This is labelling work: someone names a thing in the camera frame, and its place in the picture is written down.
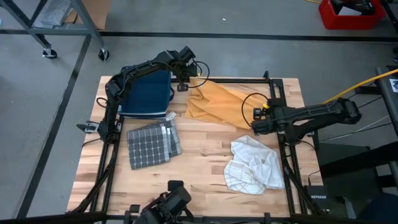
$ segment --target butcher block tabletop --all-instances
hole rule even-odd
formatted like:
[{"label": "butcher block tabletop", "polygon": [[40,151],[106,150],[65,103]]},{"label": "butcher block tabletop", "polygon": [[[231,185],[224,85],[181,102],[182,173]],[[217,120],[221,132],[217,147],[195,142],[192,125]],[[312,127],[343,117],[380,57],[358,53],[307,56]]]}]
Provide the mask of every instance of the butcher block tabletop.
[{"label": "butcher block tabletop", "polygon": [[[106,98],[104,86],[110,78],[101,77],[96,98]],[[303,107],[299,80],[283,78],[283,82],[287,105]],[[220,85],[245,93],[259,92],[268,97],[271,96],[269,85],[265,83],[220,83]],[[124,215],[124,211],[129,210],[131,204],[147,203],[151,197],[157,198],[160,193],[167,191],[169,180],[182,180],[184,187],[192,196],[188,209],[194,216],[261,217],[264,212],[269,212],[272,217],[289,217],[285,189],[266,189],[264,195],[242,194],[229,190],[223,175],[225,166],[233,158],[230,149],[231,141],[249,135],[280,155],[277,135],[273,133],[255,136],[251,130],[185,118],[186,101],[189,96],[190,91],[176,92],[174,99],[170,102],[169,111],[177,114],[174,119],[182,154],[173,157],[165,164],[131,170],[126,133],[155,121],[124,120],[108,214]],[[104,117],[104,112],[104,108],[94,103],[91,121],[100,122]],[[87,134],[85,142],[96,138],[99,138],[96,133]],[[312,143],[311,138],[305,137],[303,140]],[[95,141],[83,147],[68,210],[77,207],[94,186],[102,148],[102,141]],[[317,156],[308,144],[301,143],[296,146],[296,149],[301,179],[303,184],[307,184],[308,175],[319,170]],[[111,150],[112,147],[109,147],[108,160]],[[311,182],[312,185],[322,185],[319,172],[311,175]],[[296,212],[300,212],[298,193],[293,184],[292,191]],[[102,207],[103,194],[104,185],[99,193],[97,210]]]}]

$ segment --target orange towel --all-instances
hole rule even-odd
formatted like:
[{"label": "orange towel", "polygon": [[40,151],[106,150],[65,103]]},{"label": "orange towel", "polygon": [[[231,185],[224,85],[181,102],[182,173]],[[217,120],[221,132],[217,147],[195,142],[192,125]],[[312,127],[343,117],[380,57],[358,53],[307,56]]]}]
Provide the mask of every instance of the orange towel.
[{"label": "orange towel", "polygon": [[[203,80],[191,79],[191,85],[198,85]],[[241,107],[246,93],[237,90],[227,90],[225,87],[207,81],[203,86],[194,88],[187,100],[187,118],[209,121],[220,124],[232,124],[239,128],[250,129],[243,120]],[[262,108],[266,102],[262,96],[250,96],[244,106],[243,113],[249,123],[253,121],[253,109]]]}]

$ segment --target metal cart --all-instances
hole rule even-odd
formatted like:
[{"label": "metal cart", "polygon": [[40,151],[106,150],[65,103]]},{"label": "metal cart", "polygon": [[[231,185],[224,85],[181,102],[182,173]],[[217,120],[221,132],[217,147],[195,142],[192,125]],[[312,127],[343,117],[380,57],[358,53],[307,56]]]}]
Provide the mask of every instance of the metal cart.
[{"label": "metal cart", "polygon": [[72,8],[74,8],[77,14],[83,21],[82,24],[64,24],[62,26],[56,26],[53,29],[44,29],[34,27],[34,22],[41,10],[47,3],[47,0],[40,0],[33,13],[31,19],[29,19],[24,12],[14,3],[13,0],[0,0],[0,5],[5,8],[14,19],[30,34],[42,47],[43,57],[46,58],[57,58],[57,53],[52,49],[51,44],[45,39],[44,35],[82,35],[89,34],[100,44],[100,50],[98,53],[99,59],[106,61],[109,58],[109,52],[104,47],[104,40],[101,34],[96,29],[94,22],[91,20],[84,4],[81,0],[70,0]]}]

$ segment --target gray checkered towel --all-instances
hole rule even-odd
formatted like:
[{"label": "gray checkered towel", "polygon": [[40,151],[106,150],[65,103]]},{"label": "gray checkered towel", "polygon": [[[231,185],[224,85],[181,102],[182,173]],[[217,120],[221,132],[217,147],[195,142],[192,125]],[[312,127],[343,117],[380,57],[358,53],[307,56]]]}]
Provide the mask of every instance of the gray checkered towel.
[{"label": "gray checkered towel", "polygon": [[174,120],[165,119],[127,133],[131,169],[168,162],[181,154]]}]

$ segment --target cardboard box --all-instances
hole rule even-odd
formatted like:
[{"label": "cardboard box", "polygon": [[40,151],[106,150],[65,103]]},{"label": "cardboard box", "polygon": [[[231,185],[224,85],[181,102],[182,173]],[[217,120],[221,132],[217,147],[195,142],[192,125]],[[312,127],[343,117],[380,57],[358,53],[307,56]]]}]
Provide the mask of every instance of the cardboard box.
[{"label": "cardboard box", "polygon": [[[97,29],[105,30],[106,16],[111,9],[112,0],[82,0],[82,2]],[[65,23],[83,24],[83,21],[76,11],[72,10]]]}]

